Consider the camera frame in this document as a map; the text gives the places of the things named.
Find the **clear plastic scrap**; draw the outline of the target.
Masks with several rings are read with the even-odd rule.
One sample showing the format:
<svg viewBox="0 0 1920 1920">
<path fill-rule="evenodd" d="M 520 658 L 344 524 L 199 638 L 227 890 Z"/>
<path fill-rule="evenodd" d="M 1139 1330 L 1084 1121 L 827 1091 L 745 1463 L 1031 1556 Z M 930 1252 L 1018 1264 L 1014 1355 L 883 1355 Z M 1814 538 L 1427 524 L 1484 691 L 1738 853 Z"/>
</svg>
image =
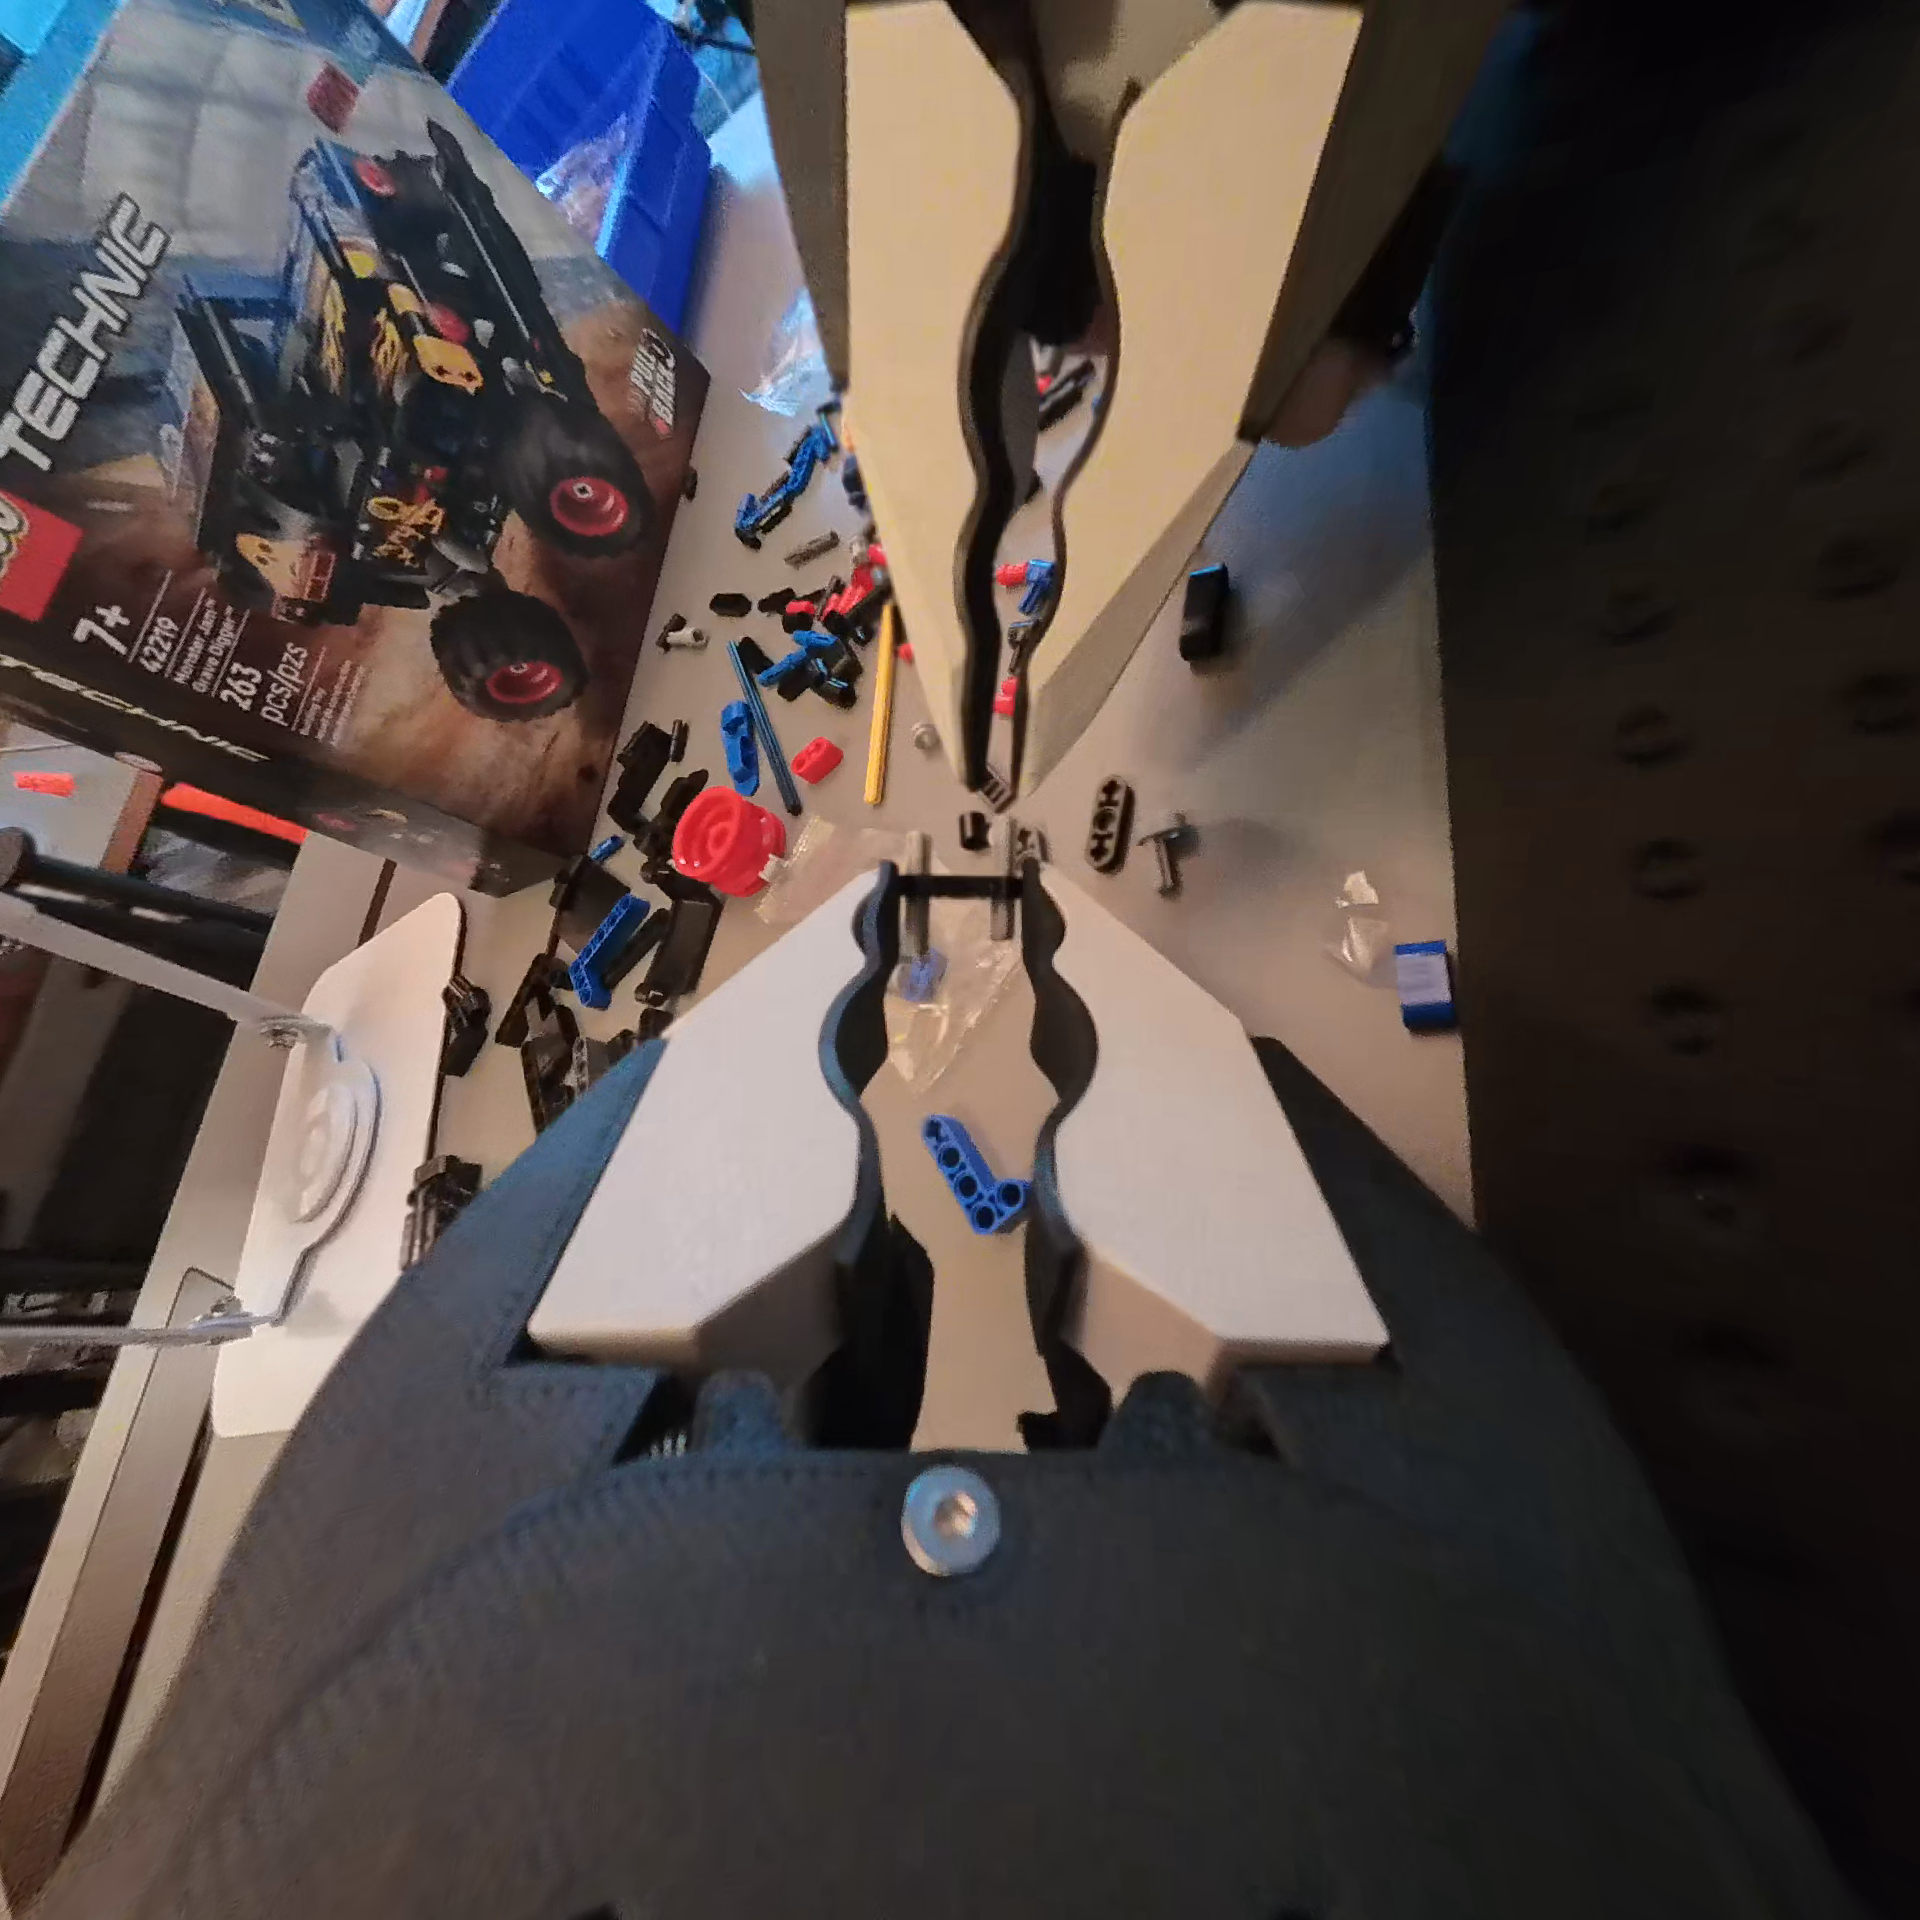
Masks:
<svg viewBox="0 0 1920 1920">
<path fill-rule="evenodd" d="M 762 922 L 770 922 L 770 932 L 805 922 L 805 914 L 837 890 L 831 850 L 837 850 L 837 836 L 831 836 L 827 816 L 805 816 L 805 825 L 794 836 L 794 850 L 770 853 L 770 870 L 762 870 Z"/>
<path fill-rule="evenodd" d="M 1391 993 L 1391 948 L 1403 932 L 1386 914 L 1386 890 L 1368 870 L 1340 870 L 1329 962 L 1353 969 L 1359 993 Z"/>
</svg>

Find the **scatter of small toy connectors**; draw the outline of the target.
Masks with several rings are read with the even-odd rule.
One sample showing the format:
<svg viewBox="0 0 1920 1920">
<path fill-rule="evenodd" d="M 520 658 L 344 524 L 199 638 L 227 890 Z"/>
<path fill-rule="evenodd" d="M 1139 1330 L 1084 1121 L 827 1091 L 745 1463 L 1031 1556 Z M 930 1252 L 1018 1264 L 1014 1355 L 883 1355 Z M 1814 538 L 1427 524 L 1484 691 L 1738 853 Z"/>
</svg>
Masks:
<svg viewBox="0 0 1920 1920">
<path fill-rule="evenodd" d="M 1084 400 L 1084 391 L 1098 391 L 1098 356 L 1080 356 L 1073 372 L 1037 372 L 1037 431 L 1073 418 Z M 779 698 L 827 691 L 827 698 L 845 711 L 845 684 L 866 672 L 854 643 L 870 643 L 870 618 L 889 602 L 883 570 L 889 570 L 883 547 L 866 547 L 866 559 L 837 589 L 827 589 L 827 596 L 794 596 L 779 589 L 774 618 L 779 618 L 794 653 L 762 658 L 762 684 L 779 691 Z M 1002 559 L 998 589 L 1002 596 L 1018 589 L 1018 618 L 1002 625 L 1002 643 L 1018 643 L 1045 618 L 1045 602 L 1051 602 L 1051 559 Z"/>
</svg>

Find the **blue and black toy subassembly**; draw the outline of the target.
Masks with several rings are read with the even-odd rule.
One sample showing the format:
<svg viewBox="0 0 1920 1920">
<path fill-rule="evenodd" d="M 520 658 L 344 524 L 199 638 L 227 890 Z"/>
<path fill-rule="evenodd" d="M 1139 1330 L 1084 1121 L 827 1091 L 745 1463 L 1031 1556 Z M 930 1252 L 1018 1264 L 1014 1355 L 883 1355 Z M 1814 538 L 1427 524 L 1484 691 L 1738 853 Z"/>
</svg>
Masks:
<svg viewBox="0 0 1920 1920">
<path fill-rule="evenodd" d="M 736 547 L 762 555 L 831 454 L 837 454 L 837 397 L 813 400 L 813 418 L 794 433 L 779 480 L 736 506 Z"/>
</svg>

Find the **person's right hand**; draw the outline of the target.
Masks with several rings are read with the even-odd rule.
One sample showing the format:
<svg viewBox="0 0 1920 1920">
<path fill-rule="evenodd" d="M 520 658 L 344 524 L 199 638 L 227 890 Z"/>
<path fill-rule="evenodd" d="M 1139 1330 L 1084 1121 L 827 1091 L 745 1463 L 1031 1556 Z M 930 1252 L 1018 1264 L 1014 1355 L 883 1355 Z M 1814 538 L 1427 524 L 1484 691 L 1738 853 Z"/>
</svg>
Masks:
<svg viewBox="0 0 1920 1920">
<path fill-rule="evenodd" d="M 1298 391 L 1276 397 L 1257 449 L 1322 449 L 1340 431 L 1340 413 L 1386 378 L 1386 361 L 1353 341 L 1329 341 Z"/>
</svg>

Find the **clear plastic parts bag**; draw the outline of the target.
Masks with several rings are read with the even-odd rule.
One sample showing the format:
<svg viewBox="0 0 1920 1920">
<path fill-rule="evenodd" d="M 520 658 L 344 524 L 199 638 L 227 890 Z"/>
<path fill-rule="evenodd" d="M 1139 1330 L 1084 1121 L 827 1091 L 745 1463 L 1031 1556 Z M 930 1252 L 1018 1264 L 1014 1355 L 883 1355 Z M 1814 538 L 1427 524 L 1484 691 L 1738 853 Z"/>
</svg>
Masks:
<svg viewBox="0 0 1920 1920">
<path fill-rule="evenodd" d="M 1002 982 L 1014 982 L 1018 948 L 987 932 L 981 914 L 930 914 L 930 948 L 889 962 L 883 993 L 883 1035 L 889 1035 L 889 1073 L 919 1096 L 953 1073 L 953 1054 L 971 1047 L 971 1028 L 998 1013 Z"/>
</svg>

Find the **blue L-shaped toy beam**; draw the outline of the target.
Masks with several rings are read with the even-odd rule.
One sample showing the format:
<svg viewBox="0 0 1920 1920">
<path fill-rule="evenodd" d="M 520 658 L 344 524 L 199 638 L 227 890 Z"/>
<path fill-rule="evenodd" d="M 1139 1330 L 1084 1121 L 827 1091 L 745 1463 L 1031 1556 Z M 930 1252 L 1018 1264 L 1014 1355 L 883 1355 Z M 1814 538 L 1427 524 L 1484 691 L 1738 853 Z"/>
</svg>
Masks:
<svg viewBox="0 0 1920 1920">
<path fill-rule="evenodd" d="M 944 1176 L 971 1235 L 1018 1226 L 1031 1176 L 987 1167 L 987 1152 L 971 1144 L 971 1126 L 953 1114 L 919 1114 L 919 1152 Z"/>
</svg>

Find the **blue storage bin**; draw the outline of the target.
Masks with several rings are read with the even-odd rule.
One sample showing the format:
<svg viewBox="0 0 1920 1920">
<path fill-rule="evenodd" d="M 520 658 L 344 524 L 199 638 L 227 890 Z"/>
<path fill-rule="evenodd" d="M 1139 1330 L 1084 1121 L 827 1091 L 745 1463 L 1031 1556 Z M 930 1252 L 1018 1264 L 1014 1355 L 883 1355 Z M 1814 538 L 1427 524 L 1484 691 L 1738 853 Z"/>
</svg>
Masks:
<svg viewBox="0 0 1920 1920">
<path fill-rule="evenodd" d="M 500 0 L 446 90 L 682 327 L 712 229 L 682 36 L 653 0 Z"/>
</svg>

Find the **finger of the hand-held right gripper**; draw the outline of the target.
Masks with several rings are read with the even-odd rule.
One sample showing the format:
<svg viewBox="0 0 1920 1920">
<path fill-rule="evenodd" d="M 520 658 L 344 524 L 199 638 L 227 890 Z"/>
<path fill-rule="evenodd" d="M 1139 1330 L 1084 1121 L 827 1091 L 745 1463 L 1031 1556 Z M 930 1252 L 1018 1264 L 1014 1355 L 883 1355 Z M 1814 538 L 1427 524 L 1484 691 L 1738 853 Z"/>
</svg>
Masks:
<svg viewBox="0 0 1920 1920">
<path fill-rule="evenodd" d="M 967 788 L 998 724 L 998 538 L 1014 517 L 1014 282 L 1037 78 L 1014 0 L 845 12 L 845 433 Z"/>
<path fill-rule="evenodd" d="M 1098 238 L 1121 350 L 1064 480 L 1064 589 L 1018 666 L 1018 803 L 1098 724 L 1253 465 L 1238 431 L 1353 48 L 1359 12 L 1241 0 L 1116 128 Z"/>
</svg>

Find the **black toy connector assembly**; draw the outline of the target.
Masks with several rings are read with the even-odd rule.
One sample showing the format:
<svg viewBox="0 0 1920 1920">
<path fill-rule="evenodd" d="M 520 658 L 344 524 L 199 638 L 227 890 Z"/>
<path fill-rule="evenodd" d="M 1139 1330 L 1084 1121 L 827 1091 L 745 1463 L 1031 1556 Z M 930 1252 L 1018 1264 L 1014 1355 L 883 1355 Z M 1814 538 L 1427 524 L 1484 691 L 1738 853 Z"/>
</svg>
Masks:
<svg viewBox="0 0 1920 1920">
<path fill-rule="evenodd" d="M 939 870 L 930 836 L 901 842 L 901 962 L 930 954 L 930 907 L 971 895 L 987 907 L 987 941 L 1002 948 L 1018 932 L 1018 870 L 1045 866 L 1045 836 L 998 816 L 987 825 L 987 870 Z"/>
</svg>

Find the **light blue container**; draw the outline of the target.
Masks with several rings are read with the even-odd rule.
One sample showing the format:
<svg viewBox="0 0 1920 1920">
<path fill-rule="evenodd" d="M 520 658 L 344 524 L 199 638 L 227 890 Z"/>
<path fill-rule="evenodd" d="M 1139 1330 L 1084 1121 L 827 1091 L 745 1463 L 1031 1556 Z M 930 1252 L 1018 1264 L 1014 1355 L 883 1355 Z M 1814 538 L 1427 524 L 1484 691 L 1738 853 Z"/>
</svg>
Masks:
<svg viewBox="0 0 1920 1920">
<path fill-rule="evenodd" d="M 83 90 L 122 0 L 0 0 L 0 207 Z"/>
</svg>

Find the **red toy wheel hub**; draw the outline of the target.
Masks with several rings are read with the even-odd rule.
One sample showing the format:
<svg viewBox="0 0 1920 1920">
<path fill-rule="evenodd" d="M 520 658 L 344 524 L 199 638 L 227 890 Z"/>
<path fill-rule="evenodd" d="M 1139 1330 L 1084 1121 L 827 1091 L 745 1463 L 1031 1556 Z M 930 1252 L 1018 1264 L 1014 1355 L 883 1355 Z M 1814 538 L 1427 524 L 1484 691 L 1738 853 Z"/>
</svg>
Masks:
<svg viewBox="0 0 1920 1920">
<path fill-rule="evenodd" d="M 682 803 L 667 842 L 667 866 L 720 895 L 762 895 L 779 853 L 794 853 L 779 816 L 745 788 Z"/>
</svg>

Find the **grey desk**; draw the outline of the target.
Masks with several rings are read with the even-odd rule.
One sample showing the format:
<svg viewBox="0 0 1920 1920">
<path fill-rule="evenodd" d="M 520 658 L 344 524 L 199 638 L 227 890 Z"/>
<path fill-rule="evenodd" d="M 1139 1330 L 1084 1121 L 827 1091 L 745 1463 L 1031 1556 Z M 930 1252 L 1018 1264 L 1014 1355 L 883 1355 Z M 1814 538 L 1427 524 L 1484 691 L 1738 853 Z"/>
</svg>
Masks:
<svg viewBox="0 0 1920 1920">
<path fill-rule="evenodd" d="M 712 602 L 712 589 L 770 578 L 722 538 L 736 513 L 720 513 L 720 489 L 745 492 L 794 449 L 794 418 L 745 400 L 796 287 L 770 109 L 736 109 L 712 149 L 720 185 L 692 356 L 720 391 L 692 454 L 699 506 L 682 506 L 661 570 L 667 612 Z M 1359 397 L 1307 454 L 1253 454 L 1200 538 L 1200 559 L 1225 559 L 1238 578 L 1225 658 L 1190 666 L 1172 602 L 1101 718 L 1014 816 L 1031 816 L 1051 842 L 1051 866 L 1241 1028 L 1289 1035 L 1464 1220 L 1479 1152 L 1459 1035 L 1403 1028 L 1391 954 L 1368 982 L 1329 954 L 1340 932 L 1333 890 L 1353 870 L 1386 890 L 1386 948 L 1459 941 L 1427 372 L 1403 361 L 1403 378 Z M 914 718 L 919 691 L 901 684 L 883 809 L 866 809 L 854 768 L 837 768 L 827 787 L 827 816 L 837 836 L 919 825 L 939 836 L 939 853 L 967 866 L 967 788 L 910 745 Z M 1142 825 L 1190 816 L 1196 853 L 1181 895 L 1155 895 L 1142 850 L 1116 883 L 1084 870 L 1080 825 L 1098 777 L 1132 777 Z M 320 962 L 401 922 L 428 890 L 428 870 L 301 842 L 280 883 L 254 993 L 293 1005 Z M 914 1114 L 967 1114 L 981 1144 L 1014 1160 L 1045 1114 L 1045 1083 L 1018 1047 L 1031 982 L 1014 969 L 930 1096 L 901 1091 L 901 1073 L 866 1091 L 889 1201 L 939 1264 L 914 1449 L 1014 1449 L 1014 1419 L 1045 1396 L 1018 1316 L 1018 1235 L 967 1235 L 914 1144 Z M 203 1274 L 239 1272 L 275 1073 L 280 1054 L 263 1035 L 227 1035 L 134 1316 L 199 1316 L 214 1299 Z M 214 1435 L 203 1397 L 214 1355 L 116 1355 L 103 1382 L 0 1684 L 0 1899 L 37 1899 L 53 1875 L 75 1819 L 147 1735 L 227 1535 L 280 1461 L 280 1435 Z"/>
</svg>

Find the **white book stand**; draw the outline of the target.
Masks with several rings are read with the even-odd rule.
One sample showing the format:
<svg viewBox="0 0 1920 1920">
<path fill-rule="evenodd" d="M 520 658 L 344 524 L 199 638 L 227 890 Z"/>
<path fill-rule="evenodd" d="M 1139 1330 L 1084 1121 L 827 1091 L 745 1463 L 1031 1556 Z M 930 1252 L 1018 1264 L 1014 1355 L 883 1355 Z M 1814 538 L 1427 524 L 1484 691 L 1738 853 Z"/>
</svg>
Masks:
<svg viewBox="0 0 1920 1920">
<path fill-rule="evenodd" d="M 0 932 L 18 948 L 187 997 L 239 1035 L 280 1047 L 227 1311 L 122 1342 L 214 1342 L 214 1435 L 287 1435 L 401 1274 L 412 1183 L 439 1144 L 458 895 L 419 895 L 401 922 L 335 954 L 301 1005 L 143 954 L 106 932 L 44 914 L 37 895 L 0 895 Z"/>
</svg>

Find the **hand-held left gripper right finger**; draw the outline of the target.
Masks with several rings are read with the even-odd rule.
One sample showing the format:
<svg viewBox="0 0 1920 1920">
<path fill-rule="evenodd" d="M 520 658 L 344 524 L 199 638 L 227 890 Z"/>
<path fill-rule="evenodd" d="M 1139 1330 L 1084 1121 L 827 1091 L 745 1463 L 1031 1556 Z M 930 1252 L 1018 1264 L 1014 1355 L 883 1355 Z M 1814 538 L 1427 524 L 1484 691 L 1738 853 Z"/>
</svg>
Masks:
<svg viewBox="0 0 1920 1920">
<path fill-rule="evenodd" d="M 1142 1376 L 1225 1397 L 1241 1370 L 1368 1370 L 1386 1311 L 1257 1073 L 1253 1028 L 1080 883 L 1018 866 L 1031 1152 L 1018 1299 L 1045 1413 L 1098 1449 Z"/>
</svg>

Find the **toy set box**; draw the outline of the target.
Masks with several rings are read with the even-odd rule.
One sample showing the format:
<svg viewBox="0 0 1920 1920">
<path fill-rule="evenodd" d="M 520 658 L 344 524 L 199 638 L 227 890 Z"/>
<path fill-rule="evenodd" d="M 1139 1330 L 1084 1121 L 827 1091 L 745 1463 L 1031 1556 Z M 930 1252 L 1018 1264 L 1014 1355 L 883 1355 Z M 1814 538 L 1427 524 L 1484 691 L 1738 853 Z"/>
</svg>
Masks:
<svg viewBox="0 0 1920 1920">
<path fill-rule="evenodd" d="M 366 0 L 122 0 L 0 207 L 0 711 L 512 895 L 712 372 Z"/>
</svg>

